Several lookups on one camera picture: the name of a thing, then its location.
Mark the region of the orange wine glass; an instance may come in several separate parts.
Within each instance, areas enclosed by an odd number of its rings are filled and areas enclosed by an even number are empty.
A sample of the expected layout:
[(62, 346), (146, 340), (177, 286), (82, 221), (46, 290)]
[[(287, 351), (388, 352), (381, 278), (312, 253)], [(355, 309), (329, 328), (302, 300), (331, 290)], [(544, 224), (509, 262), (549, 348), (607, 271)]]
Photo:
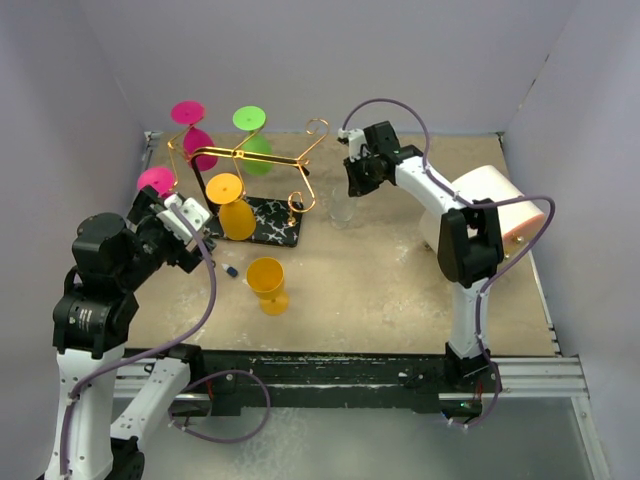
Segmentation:
[(277, 316), (288, 309), (284, 269), (278, 260), (272, 257), (254, 260), (247, 269), (246, 280), (265, 314)]
[(244, 241), (254, 234), (256, 219), (245, 200), (244, 184), (237, 175), (215, 175), (207, 183), (205, 193), (211, 202), (219, 206), (218, 217), (228, 239)]

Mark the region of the pink wine glass front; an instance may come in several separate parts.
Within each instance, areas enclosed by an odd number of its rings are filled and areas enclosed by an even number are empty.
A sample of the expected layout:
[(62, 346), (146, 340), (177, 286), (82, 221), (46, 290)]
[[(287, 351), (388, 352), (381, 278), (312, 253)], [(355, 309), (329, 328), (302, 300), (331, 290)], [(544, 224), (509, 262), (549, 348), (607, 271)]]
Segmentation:
[(140, 174), (136, 186), (138, 190), (152, 187), (161, 198), (167, 198), (176, 186), (176, 177), (168, 167), (151, 167)]

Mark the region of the pink wine glass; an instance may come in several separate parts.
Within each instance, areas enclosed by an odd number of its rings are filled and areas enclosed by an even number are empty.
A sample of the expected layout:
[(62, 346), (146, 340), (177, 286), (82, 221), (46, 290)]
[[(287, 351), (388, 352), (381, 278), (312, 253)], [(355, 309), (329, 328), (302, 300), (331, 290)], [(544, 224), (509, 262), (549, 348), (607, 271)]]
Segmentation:
[(199, 155), (193, 161), (190, 160), (195, 150), (203, 147), (214, 147), (214, 142), (210, 135), (197, 126), (205, 118), (205, 115), (205, 107), (193, 100), (177, 103), (170, 112), (171, 119), (175, 123), (187, 127), (183, 136), (184, 158), (190, 165), (196, 164), (201, 172), (213, 169), (218, 162), (218, 157), (211, 155)]
[(176, 186), (176, 177), (168, 167), (151, 167), (140, 174), (136, 186), (138, 190), (152, 187), (161, 198), (167, 198)]

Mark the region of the gold wine glass rack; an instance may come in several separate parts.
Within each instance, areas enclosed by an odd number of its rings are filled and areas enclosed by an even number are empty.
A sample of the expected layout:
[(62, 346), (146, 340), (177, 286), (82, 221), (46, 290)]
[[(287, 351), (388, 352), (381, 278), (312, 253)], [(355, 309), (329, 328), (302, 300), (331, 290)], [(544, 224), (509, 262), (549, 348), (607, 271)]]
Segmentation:
[[(217, 156), (218, 159), (229, 159), (233, 162), (234, 170), (232, 173), (237, 175), (244, 184), (245, 200), (251, 207), (255, 219), (256, 229), (254, 234), (247, 240), (234, 241), (228, 239), (222, 229), (218, 213), (219, 206), (211, 202), (205, 193), (206, 185), (209, 181), (204, 181), (200, 171), (196, 164), (190, 165), (184, 158), (183, 151), (183, 136), (186, 133), (187, 127), (178, 134), (174, 135), (167, 142), (169, 150), (169, 156), (174, 159), (176, 156), (182, 157), (185, 163), (191, 168), (194, 173), (201, 193), (205, 197), (205, 202), (208, 210), (211, 212), (211, 219), (207, 223), (206, 229), (209, 230), (212, 236), (219, 240), (229, 240), (234, 242), (250, 242), (262, 245), (274, 245), (283, 247), (295, 247), (298, 244), (300, 236), (300, 224), (302, 216), (309, 212), (316, 205), (316, 195), (309, 182), (309, 172), (307, 164), (309, 163), (308, 155), (310, 152), (321, 144), (329, 133), (329, 124), (326, 120), (321, 118), (313, 118), (307, 122), (308, 126), (314, 126), (314, 129), (308, 128), (306, 133), (313, 137), (315, 141), (303, 150), (302, 153), (295, 157), (286, 157), (279, 155), (264, 155), (258, 153), (245, 152), (241, 149), (241, 145), (244, 143), (245, 137), (233, 148), (222, 147), (203, 147), (195, 150), (191, 155), (190, 160), (193, 161), (199, 155), (211, 155)], [(303, 193), (301, 191), (291, 192), (285, 199), (274, 198), (262, 198), (250, 196), (247, 193), (246, 184), (242, 174), (244, 169), (241, 162), (243, 160), (254, 160), (270, 163), (274, 166), (285, 166), (294, 169), (301, 176), (306, 191), (309, 193), (310, 202), (303, 202)]]

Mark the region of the green wine glass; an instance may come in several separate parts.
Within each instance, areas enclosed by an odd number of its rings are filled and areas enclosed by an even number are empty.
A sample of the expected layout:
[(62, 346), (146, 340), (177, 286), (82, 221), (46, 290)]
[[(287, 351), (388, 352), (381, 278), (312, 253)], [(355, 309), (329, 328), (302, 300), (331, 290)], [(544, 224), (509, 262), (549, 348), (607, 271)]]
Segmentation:
[[(242, 150), (264, 155), (272, 153), (271, 144), (260, 134), (260, 130), (266, 124), (266, 120), (265, 111), (258, 106), (247, 105), (234, 112), (234, 126), (247, 133), (247, 137), (241, 145)], [(254, 176), (264, 176), (273, 168), (270, 163), (254, 160), (243, 160), (241, 164), (247, 174)]]

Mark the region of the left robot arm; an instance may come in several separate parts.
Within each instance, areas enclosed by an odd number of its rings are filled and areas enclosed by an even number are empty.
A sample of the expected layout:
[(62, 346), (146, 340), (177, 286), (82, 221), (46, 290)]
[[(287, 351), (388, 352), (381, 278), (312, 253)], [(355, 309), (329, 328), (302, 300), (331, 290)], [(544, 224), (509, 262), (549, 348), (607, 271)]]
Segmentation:
[(78, 226), (75, 264), (52, 314), (59, 403), (44, 478), (141, 478), (149, 439), (174, 398), (204, 384), (201, 350), (185, 342), (201, 322), (132, 357), (125, 345), (139, 308), (135, 293), (162, 266), (214, 269), (210, 219), (194, 198), (162, 198), (145, 187), (128, 216), (105, 212)]

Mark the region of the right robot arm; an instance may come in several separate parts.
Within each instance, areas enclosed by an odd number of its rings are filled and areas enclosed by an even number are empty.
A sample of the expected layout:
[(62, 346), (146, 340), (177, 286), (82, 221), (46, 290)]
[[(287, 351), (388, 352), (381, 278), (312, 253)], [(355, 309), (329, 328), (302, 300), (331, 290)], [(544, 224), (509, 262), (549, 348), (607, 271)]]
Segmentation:
[(365, 196), (385, 181), (414, 197), (436, 221), (427, 236), (441, 273), (452, 284), (453, 324), (445, 345), (444, 376), (456, 391), (467, 391), (491, 367), (487, 324), (490, 289), (486, 282), (504, 259), (497, 208), (489, 199), (469, 207), (435, 169), (423, 165), (424, 152), (402, 146), (388, 121), (364, 129), (339, 129), (348, 146), (343, 161), (348, 195)]

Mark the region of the small blue dropper bottle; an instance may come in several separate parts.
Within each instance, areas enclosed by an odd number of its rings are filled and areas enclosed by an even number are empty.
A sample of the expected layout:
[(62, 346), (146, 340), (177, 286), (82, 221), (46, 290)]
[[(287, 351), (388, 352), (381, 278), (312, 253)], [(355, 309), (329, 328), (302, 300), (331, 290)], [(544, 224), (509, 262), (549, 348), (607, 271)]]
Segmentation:
[(223, 264), (223, 265), (222, 265), (222, 269), (223, 269), (223, 270), (224, 270), (224, 271), (225, 271), (229, 276), (231, 276), (231, 277), (233, 277), (233, 278), (235, 278), (235, 277), (237, 277), (237, 276), (238, 276), (238, 271), (237, 271), (234, 267), (232, 267), (232, 266), (230, 266), (230, 265), (228, 265), (228, 264)]

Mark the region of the white cylindrical box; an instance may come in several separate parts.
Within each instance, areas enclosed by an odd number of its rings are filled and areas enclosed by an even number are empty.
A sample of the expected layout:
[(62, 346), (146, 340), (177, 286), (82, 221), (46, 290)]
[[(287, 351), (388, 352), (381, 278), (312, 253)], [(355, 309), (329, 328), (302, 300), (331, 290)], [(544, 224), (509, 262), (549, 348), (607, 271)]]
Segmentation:
[[(453, 189), (460, 191), (467, 200), (489, 198), (493, 202), (521, 197), (523, 193), (498, 169), (485, 165), (471, 170), (452, 182)], [(512, 256), (523, 249), (538, 233), (546, 219), (545, 213), (533, 202), (521, 202), (498, 208), (503, 249)], [(419, 232), (426, 244), (437, 251), (440, 219), (424, 211)]]

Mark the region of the black base frame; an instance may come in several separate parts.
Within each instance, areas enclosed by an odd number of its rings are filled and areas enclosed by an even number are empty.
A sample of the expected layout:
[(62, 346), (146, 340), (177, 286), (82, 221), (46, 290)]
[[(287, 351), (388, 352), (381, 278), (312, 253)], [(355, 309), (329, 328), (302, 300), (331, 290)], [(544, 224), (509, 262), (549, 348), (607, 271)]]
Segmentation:
[(474, 419), (481, 397), (499, 394), (498, 365), (463, 385), (450, 383), (444, 354), (201, 350), (179, 401), (207, 405), (213, 416), (244, 408), (407, 409)]

